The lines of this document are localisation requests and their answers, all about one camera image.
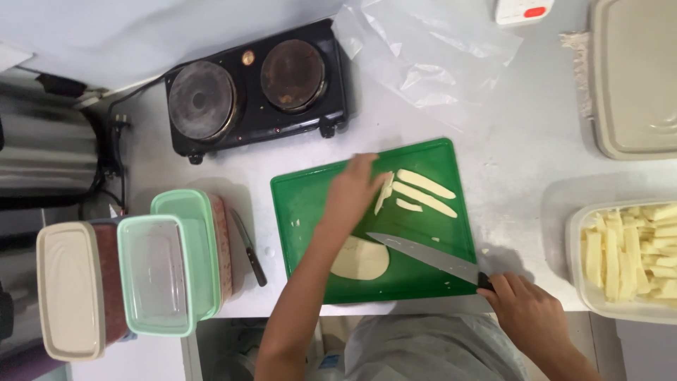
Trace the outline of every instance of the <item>plastic wrap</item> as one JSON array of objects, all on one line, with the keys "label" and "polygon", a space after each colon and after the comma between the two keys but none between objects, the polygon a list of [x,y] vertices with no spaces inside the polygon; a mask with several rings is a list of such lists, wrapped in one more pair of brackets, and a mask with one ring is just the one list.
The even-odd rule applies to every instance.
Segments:
[{"label": "plastic wrap", "polygon": [[476,0],[348,0],[332,28],[361,72],[462,130],[522,42],[482,8]]}]

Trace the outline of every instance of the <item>white device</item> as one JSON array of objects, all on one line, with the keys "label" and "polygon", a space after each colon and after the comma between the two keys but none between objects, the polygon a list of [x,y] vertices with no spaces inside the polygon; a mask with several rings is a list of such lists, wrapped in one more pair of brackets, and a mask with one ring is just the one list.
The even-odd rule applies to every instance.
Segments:
[{"label": "white device", "polygon": [[552,9],[554,0],[498,0],[496,4],[496,23],[514,24],[539,20]]}]

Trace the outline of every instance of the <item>gray shirt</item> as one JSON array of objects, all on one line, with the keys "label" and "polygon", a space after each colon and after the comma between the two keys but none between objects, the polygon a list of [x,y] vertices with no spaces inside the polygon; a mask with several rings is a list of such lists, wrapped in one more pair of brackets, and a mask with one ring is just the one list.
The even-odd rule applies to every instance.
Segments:
[{"label": "gray shirt", "polygon": [[487,315],[364,319],[345,349],[356,381],[528,380],[520,352]]}]

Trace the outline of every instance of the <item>green cutting board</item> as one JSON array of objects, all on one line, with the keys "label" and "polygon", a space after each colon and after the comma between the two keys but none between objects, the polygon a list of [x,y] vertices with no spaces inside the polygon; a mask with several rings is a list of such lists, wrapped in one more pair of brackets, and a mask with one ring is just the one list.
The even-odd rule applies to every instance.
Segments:
[{"label": "green cutting board", "polygon": [[[288,278],[301,261],[313,229],[322,217],[331,179],[343,171],[346,163],[341,161],[306,169],[277,176],[270,181]],[[367,232],[390,234],[477,263],[452,141],[442,138],[385,151],[374,162],[373,172],[374,175],[388,171],[397,173],[401,168],[421,174],[454,192],[455,199],[437,198],[455,210],[458,217],[447,217],[425,205],[423,212],[403,209],[395,204],[398,197],[411,203],[420,203],[393,191],[393,195],[385,200],[377,216],[374,215],[374,197],[367,213],[352,234],[370,241],[374,240],[367,236]],[[440,242],[432,240],[433,237],[439,238]],[[389,248],[389,253],[388,270],[374,280],[358,281],[330,274],[324,304],[475,293],[477,287],[469,282],[394,249]]]}]

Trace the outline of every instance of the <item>small knife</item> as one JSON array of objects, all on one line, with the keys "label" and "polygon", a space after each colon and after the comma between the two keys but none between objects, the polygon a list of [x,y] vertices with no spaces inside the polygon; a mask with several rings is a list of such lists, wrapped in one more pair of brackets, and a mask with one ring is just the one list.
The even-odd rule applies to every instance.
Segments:
[{"label": "small knife", "polygon": [[265,278],[265,274],[263,273],[261,263],[259,262],[259,259],[258,257],[256,257],[256,253],[254,252],[254,244],[249,239],[249,235],[247,235],[247,230],[245,230],[244,223],[242,223],[242,219],[240,218],[238,212],[236,212],[235,209],[230,208],[230,214],[233,215],[235,226],[238,227],[238,231],[240,232],[240,236],[242,237],[242,242],[244,242],[244,247],[245,250],[247,251],[247,258],[249,259],[249,263],[252,264],[252,270],[254,270],[254,276],[256,276],[257,282],[259,282],[259,286],[263,287],[268,284],[268,280]]},{"label": "small knife", "polygon": [[395,237],[394,235],[381,233],[367,233],[367,235],[387,247],[392,247],[399,252],[407,254],[413,259],[417,259],[457,278],[468,281],[476,285],[477,288],[485,288],[494,291],[493,285],[489,282],[489,277],[485,273],[482,273],[476,264],[433,249],[432,247],[409,241],[408,239]]}]

